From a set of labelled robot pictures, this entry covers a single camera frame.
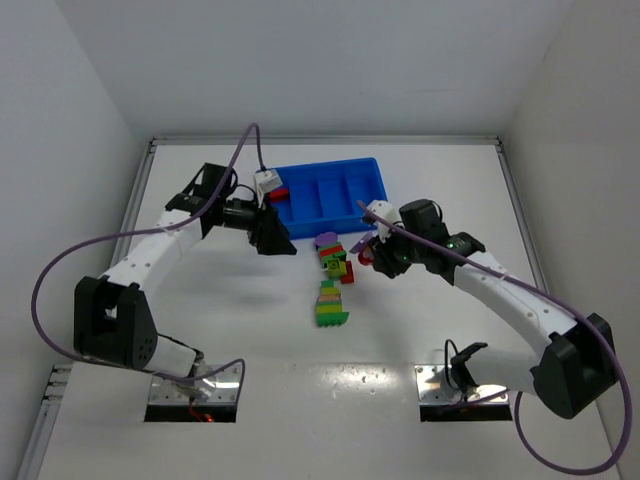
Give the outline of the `red flower lego brick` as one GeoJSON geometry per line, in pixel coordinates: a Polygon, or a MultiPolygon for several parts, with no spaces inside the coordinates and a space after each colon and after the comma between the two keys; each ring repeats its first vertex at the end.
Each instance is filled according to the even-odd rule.
{"type": "Polygon", "coordinates": [[[374,255],[369,249],[364,249],[358,254],[358,261],[363,266],[372,266],[374,255]]]}

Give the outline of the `red curved lego brick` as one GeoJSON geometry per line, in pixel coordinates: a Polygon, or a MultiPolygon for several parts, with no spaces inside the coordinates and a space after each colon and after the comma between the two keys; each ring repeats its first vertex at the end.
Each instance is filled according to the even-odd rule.
{"type": "Polygon", "coordinates": [[[274,203],[287,201],[289,198],[290,192],[288,188],[278,188],[269,193],[269,199],[274,203]]]}

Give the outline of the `lime green lego brick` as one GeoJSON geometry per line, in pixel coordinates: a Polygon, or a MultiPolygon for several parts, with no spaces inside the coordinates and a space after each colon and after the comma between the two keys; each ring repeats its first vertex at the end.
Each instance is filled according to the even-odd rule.
{"type": "Polygon", "coordinates": [[[324,267],[329,279],[342,279],[348,273],[346,262],[341,259],[328,259],[324,267]]]}

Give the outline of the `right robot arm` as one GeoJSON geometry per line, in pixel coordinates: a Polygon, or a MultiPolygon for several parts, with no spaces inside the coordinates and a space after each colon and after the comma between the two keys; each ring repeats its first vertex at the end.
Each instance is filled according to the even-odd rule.
{"type": "Polygon", "coordinates": [[[481,385],[502,385],[535,395],[557,416],[572,419],[617,383],[611,328],[600,316],[580,322],[518,285],[481,242],[466,232],[450,233],[431,200],[399,209],[374,200],[367,209],[368,222],[377,226],[367,244],[375,271],[395,278],[421,265],[484,304],[528,345],[511,354],[472,343],[445,362],[450,389],[466,395],[481,385]]]}

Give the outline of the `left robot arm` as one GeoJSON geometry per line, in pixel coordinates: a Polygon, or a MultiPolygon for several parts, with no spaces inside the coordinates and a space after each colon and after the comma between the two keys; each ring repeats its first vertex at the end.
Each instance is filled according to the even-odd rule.
{"type": "Polygon", "coordinates": [[[150,300],[177,263],[215,227],[242,230],[257,253],[294,255],[269,195],[282,185],[275,170],[255,173],[254,196],[236,198],[235,172],[206,163],[165,206],[150,234],[100,277],[74,291],[76,353],[117,367],[191,379],[205,373],[204,355],[156,329],[150,300]]]}

